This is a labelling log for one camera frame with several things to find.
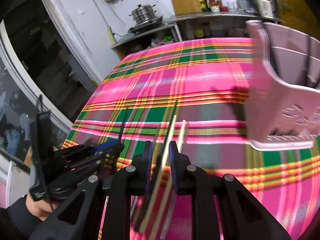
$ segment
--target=metal shelf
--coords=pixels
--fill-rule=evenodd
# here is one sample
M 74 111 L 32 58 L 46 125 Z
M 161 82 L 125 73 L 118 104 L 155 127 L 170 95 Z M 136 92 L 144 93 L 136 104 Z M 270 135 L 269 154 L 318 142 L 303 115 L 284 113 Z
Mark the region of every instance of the metal shelf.
M 112 48 L 116 48 L 116 47 L 118 47 L 120 45 L 128 43 L 129 41 L 134 41 L 134 40 L 136 40 L 138 38 L 141 38 L 143 36 L 146 36 L 148 34 L 159 32 L 159 31 L 166 30 L 166 29 L 170 29 L 172 27 L 174 27 L 174 23 L 165 22 L 165 23 L 161 23 L 158 27 L 153 28 L 153 29 L 148 30 L 148 31 L 145 31 L 143 33 L 138 33 L 138 34 L 128 33 L 127 35 L 122 37 L 115 45 L 113 45 Z
M 197 19 L 197 18 L 207 18 L 207 17 L 217 17 L 217 16 L 233 16 L 233 17 L 249 17 L 249 18 L 258 18 L 258 16 L 253 15 L 251 13 L 244 12 L 242 10 L 231 11 L 231 12 L 201 12 L 201 13 L 189 13 L 189 14 L 182 14 L 182 15 L 173 15 L 166 22 L 179 22 L 189 19 Z M 277 17 L 268 17 L 268 16 L 261 16 L 266 20 L 271 21 L 280 21 L 284 22 L 283 20 Z

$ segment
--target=table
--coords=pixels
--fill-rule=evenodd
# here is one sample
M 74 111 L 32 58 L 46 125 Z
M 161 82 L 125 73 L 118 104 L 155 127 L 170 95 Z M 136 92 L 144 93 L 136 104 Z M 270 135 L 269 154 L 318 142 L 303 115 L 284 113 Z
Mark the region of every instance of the table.
M 124 35 L 121 39 L 119 39 L 119 41 L 115 45 L 113 45 L 111 48 L 112 49 L 117 48 L 125 43 L 128 43 L 129 41 L 134 41 L 134 40 L 141 38 L 143 36 L 149 35 L 151 33 L 156 33 L 159 31 L 163 31 L 166 29 L 171 29 L 171 33 L 172 33 L 172 36 L 173 36 L 173 39 L 175 42 L 182 41 L 177 37 L 177 34 L 173 30 L 175 28 L 175 25 L 176 24 L 174 24 L 174 23 L 164 22 L 164 23 L 160 24 L 159 26 L 157 26 L 156 28 L 152 28 L 152 29 L 145 31 L 145 32 L 142 32 L 142 33 L 137 33 L 137 34 L 128 33 L 127 35 Z
M 91 96 L 63 147 L 117 138 L 128 107 L 125 148 L 117 166 L 129 165 L 134 155 L 142 153 L 144 142 L 157 135 L 155 161 L 178 100 L 173 139 L 186 120 L 182 153 L 210 174 L 235 175 L 297 239 L 320 205 L 320 140 L 312 149 L 281 152 L 259 152 L 248 144 L 243 104 L 254 60 L 251 46 L 249 38 L 210 38 L 128 55 Z M 165 171 L 163 185 L 169 167 Z M 156 203 L 162 194 L 160 190 Z M 132 231 L 131 238 L 148 239 L 154 217 L 144 235 Z M 191 239 L 190 197 L 177 197 L 165 239 Z

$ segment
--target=chopstick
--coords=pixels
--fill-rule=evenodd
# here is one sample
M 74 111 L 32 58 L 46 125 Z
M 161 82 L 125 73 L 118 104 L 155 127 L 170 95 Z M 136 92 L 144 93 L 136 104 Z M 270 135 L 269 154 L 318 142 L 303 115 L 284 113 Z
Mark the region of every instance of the chopstick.
M 146 211 L 146 215 L 144 216 L 144 218 L 143 218 L 143 220 L 141 222 L 140 228 L 139 228 L 139 232 L 142 233 L 142 234 L 147 229 L 147 225 L 148 225 L 148 221 L 149 221 L 149 218 L 150 218 L 150 215 L 151 215 L 151 212 L 152 212 L 152 208 L 153 208 L 153 206 L 154 206 L 154 204 L 156 202 L 156 197 L 157 197 L 157 193 L 158 193 L 158 190 L 159 190 L 159 187 L 160 187 L 162 175 L 163 175 L 163 172 L 164 172 L 164 167 L 165 167 L 165 165 L 167 163 L 167 160 L 168 160 L 169 143 L 172 140 L 176 119 L 177 119 L 177 116 L 174 115 L 173 119 L 172 119 L 170 130 L 169 130 L 169 133 L 168 133 L 168 139 L 167 139 L 167 142 L 166 142 L 165 147 L 164 147 L 160 168 L 159 168 L 159 171 L 158 171 L 158 175 L 156 177 L 155 186 L 154 186 L 153 191 L 151 193 L 151 197 L 150 197 L 149 205 L 148 205 L 148 208 L 147 208 L 147 211 Z
M 170 121 L 169 121 L 169 125 L 168 125 L 168 131 L 167 131 L 167 133 L 166 133 L 166 135 L 164 137 L 164 143 L 163 143 L 163 145 L 161 147 L 159 155 L 156 158 L 156 167 L 154 169 L 154 173 L 153 173 L 153 176 L 152 176 L 151 181 L 150 181 L 148 194 L 143 200 L 142 206 L 140 208 L 139 215 L 138 215 L 137 220 L 136 220 L 135 225 L 134 225 L 134 231 L 136 231 L 136 232 L 140 231 L 141 223 L 144 220 L 144 217 L 145 217 L 145 215 L 147 213 L 147 209 L 148 209 L 148 206 L 149 206 L 151 194 L 152 194 L 153 189 L 155 187 L 156 179 L 158 177 L 158 173 L 159 173 L 159 170 L 161 168 L 160 166 L 161 166 L 161 162 L 162 162 L 162 158 L 163 158 L 163 152 L 165 150 L 165 147 L 166 147 L 166 144 L 167 144 L 167 141 L 168 141 L 169 130 L 170 130 L 171 125 L 172 125 L 172 121 L 173 121 L 173 117 L 174 117 L 174 114 L 175 114 L 176 109 L 177 109 L 177 105 L 178 105 L 178 101 L 176 100 L 176 102 L 174 103 L 173 109 L 171 111 Z
M 161 240 L 165 239 L 165 237 L 167 235 L 167 232 L 169 230 L 169 225 L 171 223 L 171 218 L 172 218 L 174 206 L 176 204 L 176 199 L 177 199 L 177 195 L 173 190 L 172 193 L 171 193 L 170 201 L 169 201 L 169 207 L 168 207 L 167 216 L 166 216 L 165 221 L 163 223 L 161 234 L 160 234 L 160 239 Z
M 185 127 L 186 127 L 186 120 L 183 120 L 181 128 L 180 128 L 179 136 L 178 136 L 178 143 L 177 143 L 179 152 L 181 152 L 181 149 L 182 149 Z M 150 234 L 148 240 L 154 240 L 156 238 L 156 235 L 157 235 L 158 230 L 159 230 L 161 218 L 162 218 L 162 215 L 164 213 L 164 209 L 165 209 L 165 206 L 167 204 L 167 200 L 168 200 L 169 194 L 171 192 L 171 189 L 172 189 L 172 177 L 171 177 L 171 172 L 170 172 L 167 184 L 165 185 L 164 195 L 163 195 L 163 197 L 161 199 L 161 203 L 160 203 L 160 206 L 159 206 L 159 209 L 158 209 L 158 212 L 157 212 L 156 220 L 155 220 L 155 223 L 153 224 L 153 227 L 152 227 L 152 230 L 151 230 L 151 234 Z M 170 210 L 168 211 L 168 215 L 170 217 L 172 215 L 172 212 L 170 212 Z

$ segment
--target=bottle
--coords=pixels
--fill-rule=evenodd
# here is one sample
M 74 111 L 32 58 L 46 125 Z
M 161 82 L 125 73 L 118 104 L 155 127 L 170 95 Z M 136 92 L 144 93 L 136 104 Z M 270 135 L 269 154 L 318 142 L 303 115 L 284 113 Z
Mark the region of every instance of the bottle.
M 186 34 L 189 41 L 195 39 L 195 35 L 193 33 L 193 28 L 189 21 L 186 21 Z
M 197 39 L 202 39 L 204 37 L 204 32 L 199 23 L 196 22 L 195 29 L 194 29 L 195 37 Z
M 209 26 L 211 37 L 225 37 L 223 25 L 218 20 L 210 20 Z
M 205 5 L 204 0 L 199 0 L 199 2 L 200 2 L 201 10 L 203 12 L 206 12 L 208 7 Z
M 204 0 L 204 3 L 205 3 L 205 6 L 206 6 L 206 9 L 207 9 L 207 11 L 211 11 L 211 8 L 210 8 L 210 6 L 208 5 L 208 0 Z
M 205 22 L 202 24 L 202 29 L 203 29 L 203 33 L 204 33 L 204 37 L 205 38 L 210 38 L 210 26 L 209 26 L 209 22 Z

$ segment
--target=black cable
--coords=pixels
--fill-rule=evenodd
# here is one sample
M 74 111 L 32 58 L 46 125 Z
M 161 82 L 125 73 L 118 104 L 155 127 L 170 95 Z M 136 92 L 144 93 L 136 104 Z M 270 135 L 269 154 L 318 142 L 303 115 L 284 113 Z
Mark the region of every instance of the black cable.
M 39 127 L 40 127 L 40 121 L 39 121 L 39 106 L 40 106 L 40 112 L 42 113 L 43 112 L 43 102 L 42 102 L 42 95 L 40 94 L 39 97 L 38 97 L 38 100 L 37 100 L 37 104 L 36 104 L 36 129 L 37 129 L 37 134 L 39 134 Z M 50 199 L 50 195 L 49 195 L 49 192 L 48 192 L 48 188 L 47 188 L 47 184 L 45 182 L 45 179 L 44 179 L 44 171 L 43 171 L 43 168 L 42 168 L 42 160 L 40 158 L 40 156 L 38 156 L 38 160 L 36 160 L 36 162 L 34 163 L 34 165 L 36 165 L 38 167 L 38 171 L 40 172 L 40 180 L 42 182 L 42 185 L 43 185 L 43 189 L 44 189 L 44 192 L 46 194 L 46 197 L 47 197 L 47 201 L 51 207 L 51 212 L 53 212 L 53 207 L 52 207 L 52 203 L 51 203 L 51 199 Z
M 259 11 L 259 7 L 257 6 L 257 4 L 253 1 L 253 0 L 249 0 L 252 7 L 254 8 L 255 10 L 255 13 L 253 13 L 253 15 L 257 16 L 258 19 L 263 22 L 265 19 L 263 19 L 261 17 L 261 14 L 260 14 L 260 11 Z M 269 54 L 270 54 L 270 63 L 271 63 L 271 66 L 273 67 L 273 70 L 275 71 L 275 73 L 278 75 L 279 78 L 281 78 L 280 76 L 280 73 L 279 73 L 279 68 L 278 68 L 278 64 L 277 64 L 277 60 L 276 60 L 276 57 L 275 57 L 275 54 L 274 54 L 274 51 L 273 51 L 273 47 L 272 47 L 272 43 L 271 43 L 271 37 L 269 35 L 269 32 L 268 32 L 268 29 L 266 27 L 265 24 L 262 25 L 264 30 L 267 32 L 268 34 L 268 37 L 269 37 Z
M 120 34 L 118 34 L 118 33 L 113 33 L 113 34 L 115 34 L 115 35 L 117 35 L 117 36 L 119 36 L 119 37 L 124 37 L 124 36 L 126 36 L 126 35 L 120 35 Z
M 310 72 L 310 53 L 311 53 L 311 47 L 310 47 L 310 36 L 307 36 L 307 58 L 306 58 L 306 67 L 304 69 L 305 71 L 305 80 L 304 80 L 304 86 L 306 87 L 312 87 L 312 84 L 309 85 L 309 72 Z
M 123 135 L 123 131 L 124 131 L 124 123 L 125 123 L 125 120 L 127 119 L 127 114 L 128 114 L 128 107 L 124 111 L 124 118 L 123 118 L 123 121 L 121 124 L 120 133 L 119 133 L 119 137 L 118 137 L 119 143 L 121 142 L 121 139 L 122 139 L 122 135 Z
M 134 231 L 136 231 L 136 232 L 139 232 L 141 223 L 142 223 L 142 221 L 143 221 L 143 219 L 144 219 L 144 217 L 145 217 L 145 215 L 147 213 L 147 210 L 148 210 L 148 206 L 149 206 L 149 203 L 150 203 L 150 199 L 151 199 L 151 195 L 152 195 L 152 192 L 153 192 L 153 188 L 154 188 L 154 186 L 156 184 L 156 179 L 157 179 L 158 174 L 159 174 L 159 169 L 160 169 L 160 166 L 161 166 L 163 151 L 164 151 L 165 145 L 166 145 L 166 143 L 168 141 L 170 127 L 172 125 L 173 117 L 174 117 L 174 115 L 176 113 L 177 105 L 178 105 L 178 100 L 176 100 L 176 102 L 174 103 L 173 109 L 171 111 L 171 116 L 170 116 L 170 119 L 169 119 L 169 126 L 168 126 L 168 129 L 167 129 L 167 133 L 166 133 L 166 135 L 164 137 L 164 143 L 163 143 L 163 145 L 161 147 L 159 155 L 157 156 L 156 168 L 154 169 L 153 175 L 152 175 L 151 180 L 150 180 L 149 190 L 147 192 L 146 197 L 143 200 L 143 203 L 142 203 L 142 206 L 141 206 L 141 209 L 140 209 L 140 213 L 139 213 L 139 215 L 137 217 L 137 220 L 136 220 L 136 223 L 134 225 Z
M 103 16 L 103 13 L 101 12 L 101 10 L 100 10 L 99 6 L 97 5 L 96 1 L 95 1 L 95 0 L 92 0 L 92 1 L 93 1 L 93 3 L 94 3 L 95 7 L 97 8 L 97 10 L 99 11 L 101 17 L 103 18 L 105 24 L 106 24 L 107 26 L 109 26 L 109 24 L 107 23 L 106 18 Z M 103 1 L 104 1 L 104 2 L 109 6 L 109 8 L 113 11 L 114 15 L 119 19 L 119 21 L 121 21 L 121 22 L 129 29 L 129 26 L 118 16 L 118 14 L 117 14 L 117 13 L 115 12 L 115 10 L 110 6 L 110 4 L 109 4 L 108 2 L 106 2 L 105 0 L 103 0 Z

